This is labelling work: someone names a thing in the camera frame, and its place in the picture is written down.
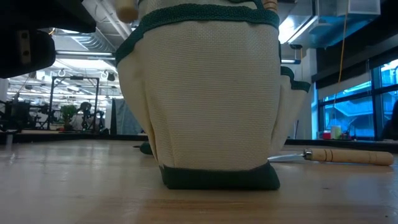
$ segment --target metal frame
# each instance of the metal frame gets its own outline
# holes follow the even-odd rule
[[[381,85],[381,73],[380,67],[376,67],[370,70],[371,72],[371,90],[364,91],[362,93],[357,93],[351,96],[345,96],[336,99],[336,103],[341,103],[349,100],[356,100],[365,97],[372,98],[373,104],[373,128],[374,128],[374,138],[369,137],[358,137],[360,140],[380,140],[382,130],[383,130],[383,103],[382,95],[391,91],[398,91],[398,84],[382,87]],[[332,105],[334,100],[318,101],[318,130],[325,130],[325,106]]]
[[[100,78],[90,78],[90,77],[58,77],[58,76],[54,76],[52,77],[52,82],[51,82],[51,92],[50,92],[50,105],[49,105],[49,121],[52,120],[52,100],[53,100],[53,94],[54,94],[54,88],[58,86],[58,84],[55,85],[55,80],[56,79],[61,79],[61,82],[64,81],[64,79],[69,78],[71,80],[73,79],[79,79],[79,80],[83,80],[83,79],[88,79],[88,80],[96,80],[97,81],[97,85],[96,85],[96,91],[95,91],[95,105],[94,105],[94,118],[93,118],[93,130],[92,132],[95,132],[95,123],[96,123],[96,117],[97,117],[97,105],[98,105],[98,92],[99,92],[99,88],[100,88]],[[50,122],[47,123],[47,130],[50,130]]]

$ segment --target desk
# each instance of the desk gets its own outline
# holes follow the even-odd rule
[[[278,191],[168,190],[140,143],[0,151],[0,223],[398,223],[396,165],[273,163]]]

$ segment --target ceiling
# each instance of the ceiling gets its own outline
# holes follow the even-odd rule
[[[279,3],[279,17],[281,22],[288,16],[308,16],[311,11],[312,0],[298,0],[296,4]],[[54,29],[52,37],[56,49],[77,52],[115,52],[131,33],[131,25],[119,22],[114,12],[114,0],[85,0],[83,5],[97,21],[97,30],[93,34],[79,34],[68,30]],[[282,46],[282,58],[295,58],[295,52],[287,44]],[[44,104],[50,101],[52,77],[55,84],[53,106],[80,105],[84,101],[94,104],[96,80],[99,78],[99,110],[111,104],[111,98],[122,98],[119,78],[111,57],[87,60],[90,57],[66,57],[59,55],[53,66],[38,71],[35,78],[28,74],[10,78],[8,98],[11,99],[19,91],[20,100],[31,103]],[[115,80],[109,81],[107,76],[114,74]],[[70,80],[71,75],[84,77],[83,80]]]

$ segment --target red object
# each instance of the red object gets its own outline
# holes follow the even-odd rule
[[[323,133],[322,138],[323,139],[331,139],[331,134],[330,133]]]

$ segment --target garden tool bag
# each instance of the garden tool bag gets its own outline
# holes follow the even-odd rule
[[[142,0],[120,86],[170,189],[279,188],[279,151],[310,85],[280,67],[260,0]]]

